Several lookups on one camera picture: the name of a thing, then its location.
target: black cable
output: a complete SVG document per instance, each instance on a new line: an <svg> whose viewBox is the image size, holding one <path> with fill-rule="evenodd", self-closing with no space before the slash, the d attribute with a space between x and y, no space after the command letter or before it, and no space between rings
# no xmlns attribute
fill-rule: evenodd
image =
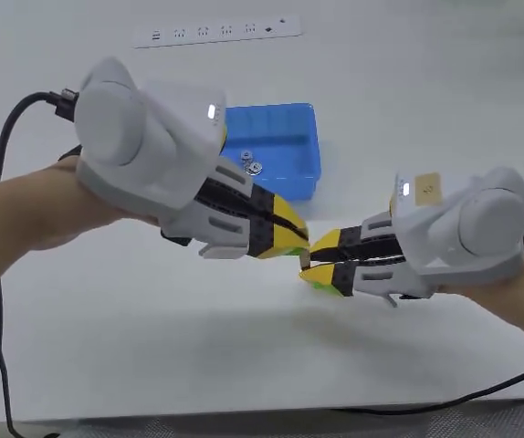
<svg viewBox="0 0 524 438"><path fill-rule="evenodd" d="M413 409L401 409L397 411L385 410L384 411L384 410L368 409L368 408L345 408L345 409L338 409L337 411L347 412L347 413L367 413L370 415L385 415L385 416L416 415L419 413L437 412L437 411L442 411L444 409L454 408L455 406L458 406L466 402L471 402L481 397L487 397L488 395L494 394L499 391L503 391L506 388L517 385L518 383L522 383L523 381L524 381L524 372L521 373L519 376L509 379L508 381L501 382L495 386L492 386L491 388L487 388L486 390L473 392L471 394L465 395L463 397L460 397L458 399L454 399L451 401L431 404L428 406L421 406L419 408L413 408Z"/></svg>
<svg viewBox="0 0 524 438"><path fill-rule="evenodd" d="M15 127L16 121L25 112L27 108L34 105L37 102L47 102L49 104L56 104L58 101L57 95L52 93L39 92L34 93L26 98L22 99L15 108L11 111L6 119L5 125L0 133L0 182L3 176L3 168L5 166L6 147L8 146L8 140L10 134ZM13 424L13 414L11 411L10 403L10 390L8 387L8 371L6 369L5 355L3 353L3 333L4 333L4 303L3 303L3 286L0 281L0 377L3 384L3 398L5 401L5 418L6 428L8 432L15 438L25 438L19 432L16 431Z"/></svg>

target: small metal part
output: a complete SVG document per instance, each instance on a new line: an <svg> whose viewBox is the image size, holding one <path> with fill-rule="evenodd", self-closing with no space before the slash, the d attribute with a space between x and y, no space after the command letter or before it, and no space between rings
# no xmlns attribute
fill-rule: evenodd
<svg viewBox="0 0 524 438"><path fill-rule="evenodd" d="M259 162L251 162L247 168L246 172L248 175L258 175L262 172L262 164Z"/></svg>
<svg viewBox="0 0 524 438"><path fill-rule="evenodd" d="M242 162L247 162L249 164L252 162L252 160L254 160L254 154L252 151L242 151L240 154L240 159Z"/></svg>
<svg viewBox="0 0 524 438"><path fill-rule="evenodd" d="M62 89L61 90L61 97L67 100L75 100L78 96L78 93L71 89Z"/></svg>
<svg viewBox="0 0 524 438"><path fill-rule="evenodd" d="M310 251L308 249L303 249L299 254L300 261L300 270L306 271L310 269Z"/></svg>

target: black strap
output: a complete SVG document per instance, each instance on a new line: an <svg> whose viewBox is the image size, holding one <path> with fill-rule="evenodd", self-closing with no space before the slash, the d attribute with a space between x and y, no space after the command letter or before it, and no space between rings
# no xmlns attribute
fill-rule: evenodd
<svg viewBox="0 0 524 438"><path fill-rule="evenodd" d="M66 152L66 153L64 153L63 155L61 155L61 156L59 157L59 160L58 160L58 161L60 162L61 160L66 159L67 157L74 157L74 156L79 157L79 155L81 155L81 145L76 146L76 147L73 148L71 151Z"/></svg>

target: socket outlet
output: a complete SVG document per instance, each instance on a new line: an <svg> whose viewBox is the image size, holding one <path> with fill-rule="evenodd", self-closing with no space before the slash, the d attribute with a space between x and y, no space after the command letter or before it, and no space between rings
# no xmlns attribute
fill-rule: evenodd
<svg viewBox="0 0 524 438"><path fill-rule="evenodd" d="M183 46L245 39L297 37L302 33L299 16L230 19L141 29L136 32L133 47Z"/></svg>

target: led light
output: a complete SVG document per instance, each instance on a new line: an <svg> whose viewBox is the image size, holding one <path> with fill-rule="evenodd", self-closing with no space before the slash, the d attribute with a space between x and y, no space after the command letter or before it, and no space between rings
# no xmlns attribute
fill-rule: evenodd
<svg viewBox="0 0 524 438"><path fill-rule="evenodd" d="M209 110L207 111L207 117L211 120L215 118L215 105L209 105Z"/></svg>

